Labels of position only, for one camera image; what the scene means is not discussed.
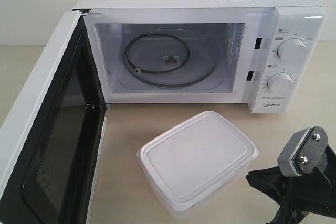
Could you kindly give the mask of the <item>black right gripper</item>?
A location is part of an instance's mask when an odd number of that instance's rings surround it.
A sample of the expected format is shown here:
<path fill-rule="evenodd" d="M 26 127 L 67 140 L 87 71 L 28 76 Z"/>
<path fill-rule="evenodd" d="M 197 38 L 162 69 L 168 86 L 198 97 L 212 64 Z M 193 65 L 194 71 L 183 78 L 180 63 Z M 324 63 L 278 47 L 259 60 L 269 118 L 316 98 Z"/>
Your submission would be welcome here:
<path fill-rule="evenodd" d="M 282 200 L 278 223 L 300 223 L 309 213 L 335 218 L 335 152 L 326 147 L 308 175 L 286 178 L 278 166 L 249 171 L 249 185 L 272 200 Z"/>

